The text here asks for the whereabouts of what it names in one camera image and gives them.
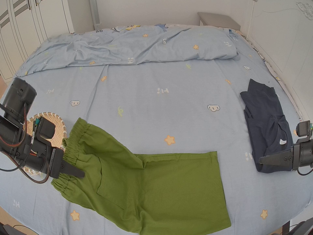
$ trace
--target navy blue garment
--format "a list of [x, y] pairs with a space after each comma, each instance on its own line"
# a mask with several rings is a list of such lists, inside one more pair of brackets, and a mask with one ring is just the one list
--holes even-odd
[[289, 167], [259, 164], [259, 158], [290, 149], [293, 145], [289, 124], [275, 89], [250, 79], [247, 92], [240, 93], [252, 146], [252, 156], [259, 172], [291, 171]]

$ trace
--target carved floral ornament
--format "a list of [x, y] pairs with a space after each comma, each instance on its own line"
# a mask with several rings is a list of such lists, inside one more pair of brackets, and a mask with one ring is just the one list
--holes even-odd
[[308, 3], [304, 4], [302, 2], [297, 2], [297, 6], [303, 11], [308, 19], [313, 20], [313, 7], [311, 5]]

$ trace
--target green shorts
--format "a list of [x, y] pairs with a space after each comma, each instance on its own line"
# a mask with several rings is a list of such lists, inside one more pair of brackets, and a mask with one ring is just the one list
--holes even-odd
[[80, 118], [64, 146], [64, 160], [85, 177], [60, 174], [52, 185], [125, 231], [206, 235], [231, 226], [217, 152], [133, 154]]

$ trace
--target bed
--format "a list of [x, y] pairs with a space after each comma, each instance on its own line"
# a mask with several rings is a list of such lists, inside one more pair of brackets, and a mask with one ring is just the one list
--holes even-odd
[[[28, 117], [57, 113], [68, 131], [81, 117], [139, 154], [217, 150], [232, 225], [215, 234], [269, 234], [311, 203], [313, 176], [256, 171], [240, 92], [250, 78], [274, 87], [297, 140], [299, 120], [313, 117], [310, 4], [249, 0], [242, 30], [260, 54], [236, 31], [210, 26], [134, 25], [46, 41], [16, 73], [37, 91]], [[0, 167], [12, 168], [2, 154]], [[0, 206], [39, 234], [128, 233], [65, 200], [51, 179], [37, 185], [15, 171], [0, 182]]]

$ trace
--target clothing tag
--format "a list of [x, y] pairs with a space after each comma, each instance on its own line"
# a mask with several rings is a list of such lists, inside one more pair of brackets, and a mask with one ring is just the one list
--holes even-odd
[[279, 143], [280, 144], [285, 144], [285, 143], [287, 143], [287, 140], [284, 141], [284, 140], [281, 139]]

